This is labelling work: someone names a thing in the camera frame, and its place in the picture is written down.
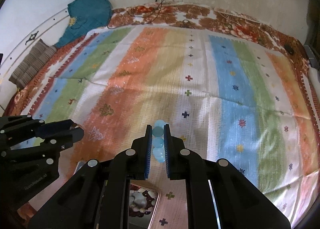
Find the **left hand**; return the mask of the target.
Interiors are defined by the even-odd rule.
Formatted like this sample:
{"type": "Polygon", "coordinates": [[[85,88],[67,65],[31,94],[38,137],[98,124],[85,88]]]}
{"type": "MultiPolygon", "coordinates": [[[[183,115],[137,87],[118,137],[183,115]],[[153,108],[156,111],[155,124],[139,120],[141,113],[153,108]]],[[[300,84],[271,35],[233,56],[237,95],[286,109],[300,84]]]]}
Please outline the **left hand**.
{"type": "Polygon", "coordinates": [[[33,206],[31,206],[29,202],[27,202],[17,210],[17,213],[22,219],[27,221],[30,220],[37,213],[37,210],[33,208],[33,206]]]}

